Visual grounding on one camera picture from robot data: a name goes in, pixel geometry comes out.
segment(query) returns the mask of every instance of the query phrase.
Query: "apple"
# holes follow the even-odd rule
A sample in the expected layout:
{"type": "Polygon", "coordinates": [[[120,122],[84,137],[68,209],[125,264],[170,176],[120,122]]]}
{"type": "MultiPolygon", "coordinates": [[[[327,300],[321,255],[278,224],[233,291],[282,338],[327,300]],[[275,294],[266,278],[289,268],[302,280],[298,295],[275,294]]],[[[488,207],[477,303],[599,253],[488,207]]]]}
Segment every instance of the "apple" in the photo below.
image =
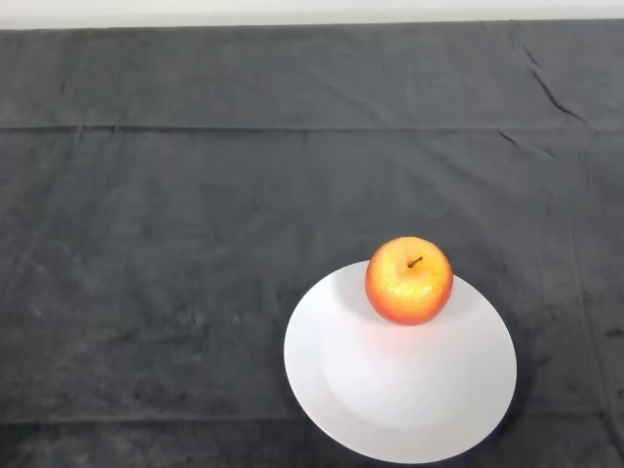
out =
{"type": "Polygon", "coordinates": [[[400,237],[381,246],[370,260],[367,297],[377,313],[399,325],[424,324],[445,306],[452,289],[449,260],[418,237],[400,237]]]}

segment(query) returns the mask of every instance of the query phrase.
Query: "plate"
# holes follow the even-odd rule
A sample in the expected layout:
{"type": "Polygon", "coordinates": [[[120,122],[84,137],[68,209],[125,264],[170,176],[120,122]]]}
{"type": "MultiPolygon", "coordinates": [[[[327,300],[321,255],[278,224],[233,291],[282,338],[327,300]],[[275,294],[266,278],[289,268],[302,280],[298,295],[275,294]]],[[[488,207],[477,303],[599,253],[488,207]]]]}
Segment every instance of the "plate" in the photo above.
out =
{"type": "Polygon", "coordinates": [[[295,307],[284,343],[294,395],[325,433],[372,458],[425,463],[470,449],[514,394],[516,353],[505,324],[457,276],[432,321],[387,322],[366,297],[368,264],[331,273],[295,307]]]}

